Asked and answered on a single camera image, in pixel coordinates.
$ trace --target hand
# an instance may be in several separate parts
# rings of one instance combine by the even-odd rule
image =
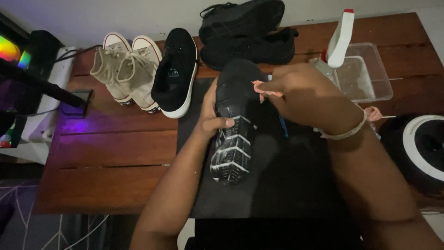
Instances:
[[[230,128],[234,126],[234,120],[226,117],[216,117],[214,112],[214,104],[216,102],[216,87],[218,77],[211,83],[210,88],[206,92],[202,109],[200,111],[200,117],[194,128],[194,132],[198,133],[204,139],[209,140],[212,138],[218,129]]]
[[[362,121],[363,111],[310,64],[278,67],[272,76],[258,88],[284,94],[267,97],[288,120],[330,135],[346,133]]]

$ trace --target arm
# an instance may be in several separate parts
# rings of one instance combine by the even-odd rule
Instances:
[[[316,68],[307,64],[276,68],[273,80],[259,89],[287,119],[338,135],[362,120],[363,111]],[[329,140],[339,191],[375,249],[444,249],[421,216],[409,186],[369,125],[342,140]]]
[[[130,249],[177,249],[177,236],[196,197],[208,142],[217,129],[234,125],[232,119],[215,116],[216,82],[217,78],[204,97],[195,129],[140,214]]]

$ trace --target shoe logo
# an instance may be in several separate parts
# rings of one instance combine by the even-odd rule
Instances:
[[[179,76],[179,72],[177,72],[176,69],[171,68],[170,71],[168,72],[168,77],[178,77]]]

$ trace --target person's left hand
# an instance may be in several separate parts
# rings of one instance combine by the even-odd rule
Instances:
[[[203,136],[204,139],[209,140],[212,138],[218,129],[230,128],[234,125],[234,120],[226,117],[216,117],[216,113],[214,112],[214,104],[216,102],[216,86],[217,86],[218,77],[214,79],[210,88],[206,92],[202,109],[200,111],[200,117],[194,128],[196,133],[199,133]]]

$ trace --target cream high-top sneaker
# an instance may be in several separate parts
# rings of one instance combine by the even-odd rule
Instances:
[[[90,71],[92,76],[106,85],[114,100],[121,105],[133,103],[129,92],[117,81],[120,64],[130,49],[130,45],[122,35],[115,32],[107,34],[103,48],[100,47],[95,53],[94,65]]]
[[[150,38],[138,36],[131,50],[120,65],[117,80],[142,110],[157,113],[160,108],[151,98],[151,89],[162,59],[160,49]]]

